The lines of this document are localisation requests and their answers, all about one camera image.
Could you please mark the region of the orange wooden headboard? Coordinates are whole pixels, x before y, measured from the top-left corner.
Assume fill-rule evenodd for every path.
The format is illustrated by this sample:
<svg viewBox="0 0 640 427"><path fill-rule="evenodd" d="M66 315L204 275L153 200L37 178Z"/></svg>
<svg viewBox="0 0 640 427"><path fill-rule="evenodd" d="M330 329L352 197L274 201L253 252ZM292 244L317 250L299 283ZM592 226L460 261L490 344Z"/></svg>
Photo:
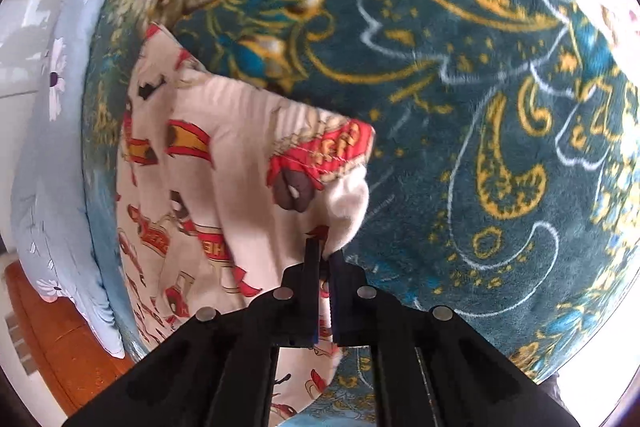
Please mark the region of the orange wooden headboard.
<svg viewBox="0 0 640 427"><path fill-rule="evenodd" d="M74 415L134 365L130 357L114 358L101 347L70 299L44 301L20 262L10 263L3 276L35 369L66 415Z"/></svg>

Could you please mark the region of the beige car print garment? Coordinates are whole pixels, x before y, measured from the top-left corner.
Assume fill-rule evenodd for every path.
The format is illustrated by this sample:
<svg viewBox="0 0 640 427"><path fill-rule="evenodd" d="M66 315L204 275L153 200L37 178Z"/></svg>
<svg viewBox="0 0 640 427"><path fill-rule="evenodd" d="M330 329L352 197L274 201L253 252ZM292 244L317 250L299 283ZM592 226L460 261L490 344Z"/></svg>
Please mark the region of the beige car print garment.
<svg viewBox="0 0 640 427"><path fill-rule="evenodd" d="M209 72L151 25L126 96L117 243L134 323L154 349L199 309L280 284L308 239L357 234L373 127Z"/></svg>

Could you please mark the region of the light blue floral duvet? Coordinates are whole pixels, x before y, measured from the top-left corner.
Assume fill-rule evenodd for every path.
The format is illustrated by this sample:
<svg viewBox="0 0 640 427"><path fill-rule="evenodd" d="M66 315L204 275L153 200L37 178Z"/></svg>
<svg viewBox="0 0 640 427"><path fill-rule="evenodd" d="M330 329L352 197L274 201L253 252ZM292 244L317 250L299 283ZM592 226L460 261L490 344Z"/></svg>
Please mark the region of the light blue floral duvet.
<svg viewBox="0 0 640 427"><path fill-rule="evenodd" d="M11 193L27 280L48 303L70 299L113 357L143 357L115 239L90 230L82 171L82 98L105 0L62 0Z"/></svg>

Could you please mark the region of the teal floral bed blanket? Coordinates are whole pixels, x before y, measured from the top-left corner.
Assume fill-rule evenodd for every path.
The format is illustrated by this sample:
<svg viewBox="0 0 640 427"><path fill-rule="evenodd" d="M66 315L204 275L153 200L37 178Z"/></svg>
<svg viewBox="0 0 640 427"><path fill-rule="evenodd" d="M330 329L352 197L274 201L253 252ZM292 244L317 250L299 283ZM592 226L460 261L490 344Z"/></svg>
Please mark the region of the teal floral bed blanket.
<svg viewBox="0 0 640 427"><path fill-rule="evenodd" d="M639 29L604 0L105 0L82 151L121 268L122 118L153 24L214 75L370 124L346 260L454 309L535 383L637 276Z"/></svg>

